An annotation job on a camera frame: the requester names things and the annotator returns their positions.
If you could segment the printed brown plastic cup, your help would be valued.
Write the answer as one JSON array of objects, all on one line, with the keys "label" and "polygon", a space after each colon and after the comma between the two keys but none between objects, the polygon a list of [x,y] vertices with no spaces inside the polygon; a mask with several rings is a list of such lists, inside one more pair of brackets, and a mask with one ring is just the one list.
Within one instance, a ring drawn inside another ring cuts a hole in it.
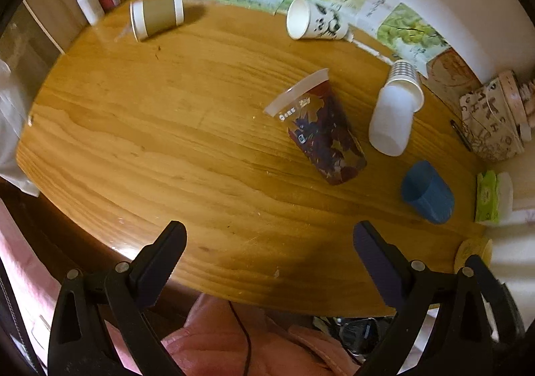
[{"label": "printed brown plastic cup", "polygon": [[264,109],[331,185],[354,179],[366,166],[363,149],[335,98],[328,70],[308,75]]}]

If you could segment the blue plastic cup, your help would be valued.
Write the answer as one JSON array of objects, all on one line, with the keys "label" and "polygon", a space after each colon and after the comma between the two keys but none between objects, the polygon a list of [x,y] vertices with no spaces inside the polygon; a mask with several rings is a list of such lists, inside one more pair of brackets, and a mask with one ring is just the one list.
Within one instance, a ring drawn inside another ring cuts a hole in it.
[{"label": "blue plastic cup", "polygon": [[418,161],[408,170],[401,192],[403,200],[433,224],[442,225],[452,216],[452,191],[427,160]]}]

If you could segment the white plastic cup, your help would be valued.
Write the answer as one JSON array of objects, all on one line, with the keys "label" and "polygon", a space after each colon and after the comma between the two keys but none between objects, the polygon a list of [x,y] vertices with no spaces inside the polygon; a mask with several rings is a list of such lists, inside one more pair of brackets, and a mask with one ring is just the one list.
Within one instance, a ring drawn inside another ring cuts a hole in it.
[{"label": "white plastic cup", "polygon": [[369,125],[369,142],[390,157],[399,157],[407,147],[414,118],[415,102],[406,88],[383,87]]}]

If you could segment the white ribbed paper cup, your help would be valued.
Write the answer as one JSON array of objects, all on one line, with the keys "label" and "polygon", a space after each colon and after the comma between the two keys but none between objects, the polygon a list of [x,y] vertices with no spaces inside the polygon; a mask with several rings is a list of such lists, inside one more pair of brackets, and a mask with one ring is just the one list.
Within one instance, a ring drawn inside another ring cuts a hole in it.
[{"label": "white ribbed paper cup", "polygon": [[418,73],[408,61],[397,60],[393,63],[385,86],[400,86],[410,92],[414,97],[414,112],[419,111],[423,107],[424,95]]}]

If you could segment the brown sleeve paper cup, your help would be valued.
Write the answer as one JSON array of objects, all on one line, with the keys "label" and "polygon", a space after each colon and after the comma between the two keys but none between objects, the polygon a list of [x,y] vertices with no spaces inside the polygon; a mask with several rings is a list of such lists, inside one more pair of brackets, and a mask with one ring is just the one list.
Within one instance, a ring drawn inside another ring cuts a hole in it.
[{"label": "brown sleeve paper cup", "polygon": [[143,42],[184,23],[182,0],[137,0],[130,4],[134,38]]}]

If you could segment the panda print paper cup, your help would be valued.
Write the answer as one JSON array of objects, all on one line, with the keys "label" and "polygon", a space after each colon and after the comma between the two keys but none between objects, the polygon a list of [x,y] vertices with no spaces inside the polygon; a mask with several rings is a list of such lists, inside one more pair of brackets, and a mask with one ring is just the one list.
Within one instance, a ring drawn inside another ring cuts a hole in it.
[{"label": "panda print paper cup", "polygon": [[308,0],[294,0],[287,12],[286,27],[293,40],[343,40],[348,23],[330,8]]}]

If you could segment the yellow ceramic mug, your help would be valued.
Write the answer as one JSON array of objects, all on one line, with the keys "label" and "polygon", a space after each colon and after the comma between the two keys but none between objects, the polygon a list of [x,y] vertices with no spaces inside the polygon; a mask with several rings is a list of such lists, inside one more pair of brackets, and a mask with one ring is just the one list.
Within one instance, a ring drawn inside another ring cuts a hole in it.
[{"label": "yellow ceramic mug", "polygon": [[457,249],[453,262],[453,272],[456,274],[464,267],[467,259],[473,255],[480,256],[485,266],[489,267],[493,256],[493,241],[487,237],[464,240]]}]

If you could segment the green tissue pack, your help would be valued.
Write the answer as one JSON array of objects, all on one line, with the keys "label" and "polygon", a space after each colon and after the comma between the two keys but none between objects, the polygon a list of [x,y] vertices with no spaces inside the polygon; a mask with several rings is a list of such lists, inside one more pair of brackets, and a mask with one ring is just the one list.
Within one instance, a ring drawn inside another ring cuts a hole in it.
[{"label": "green tissue pack", "polygon": [[512,214],[513,185],[508,172],[488,170],[476,178],[474,221],[482,225],[499,225]]}]

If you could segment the pink jacket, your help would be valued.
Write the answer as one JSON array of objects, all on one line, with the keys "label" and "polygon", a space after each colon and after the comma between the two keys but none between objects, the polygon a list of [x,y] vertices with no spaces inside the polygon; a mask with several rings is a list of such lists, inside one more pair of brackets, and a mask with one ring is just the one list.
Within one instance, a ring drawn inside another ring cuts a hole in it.
[{"label": "pink jacket", "polygon": [[260,308],[202,294],[162,345],[187,375],[353,375],[359,365],[320,331],[284,328]]}]

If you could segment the letter print fabric bag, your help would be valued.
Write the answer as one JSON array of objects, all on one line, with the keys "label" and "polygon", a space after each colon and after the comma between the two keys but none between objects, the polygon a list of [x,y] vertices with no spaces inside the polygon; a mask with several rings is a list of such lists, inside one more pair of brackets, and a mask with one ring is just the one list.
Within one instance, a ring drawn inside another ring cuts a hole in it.
[{"label": "letter print fabric bag", "polygon": [[525,149],[498,78],[460,98],[462,133],[487,162],[521,155]]}]

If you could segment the black pen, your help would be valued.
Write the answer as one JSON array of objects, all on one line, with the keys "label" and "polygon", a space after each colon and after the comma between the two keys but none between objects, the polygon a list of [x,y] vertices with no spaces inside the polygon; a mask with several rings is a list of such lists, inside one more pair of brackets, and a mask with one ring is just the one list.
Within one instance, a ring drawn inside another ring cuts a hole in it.
[{"label": "black pen", "polygon": [[467,138],[463,135],[460,126],[456,123],[455,120],[450,120],[450,125],[452,129],[454,130],[455,134],[461,141],[461,144],[467,149],[467,151],[472,152],[472,148],[470,146],[470,142],[468,142]]}]

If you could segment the pink round box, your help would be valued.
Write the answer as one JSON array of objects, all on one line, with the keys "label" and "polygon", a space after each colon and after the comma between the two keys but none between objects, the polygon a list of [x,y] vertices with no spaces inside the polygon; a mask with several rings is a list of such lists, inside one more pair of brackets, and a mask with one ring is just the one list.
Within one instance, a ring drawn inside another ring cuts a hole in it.
[{"label": "pink round box", "polygon": [[512,70],[503,71],[499,73],[498,78],[515,123],[517,125],[527,123],[526,111],[514,72]]}]

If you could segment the white pen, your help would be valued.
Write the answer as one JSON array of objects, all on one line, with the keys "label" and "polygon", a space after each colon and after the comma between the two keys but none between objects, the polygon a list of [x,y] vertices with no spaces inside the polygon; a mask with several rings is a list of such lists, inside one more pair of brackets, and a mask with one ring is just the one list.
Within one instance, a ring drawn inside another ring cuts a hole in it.
[{"label": "white pen", "polygon": [[394,62],[389,59],[388,57],[386,57],[385,55],[382,55],[380,53],[380,51],[377,51],[376,49],[373,49],[372,47],[366,45],[365,43],[363,42],[360,42],[358,41],[357,39],[354,38],[354,35],[351,33],[351,32],[348,32],[345,36],[345,39],[348,41],[348,42],[351,42],[353,45],[355,45],[357,48],[361,49],[362,51],[368,53],[369,55],[372,55],[373,57],[375,57],[376,59],[382,61],[383,63],[389,65],[389,66],[392,66],[394,64]]}]

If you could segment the white squeeze bottle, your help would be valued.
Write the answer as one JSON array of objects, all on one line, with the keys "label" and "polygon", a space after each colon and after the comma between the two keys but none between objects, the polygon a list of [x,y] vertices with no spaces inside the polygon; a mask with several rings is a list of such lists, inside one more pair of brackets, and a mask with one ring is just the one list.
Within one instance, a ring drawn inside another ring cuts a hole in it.
[{"label": "white squeeze bottle", "polygon": [[77,0],[77,3],[90,25],[96,25],[104,17],[99,0]]}]

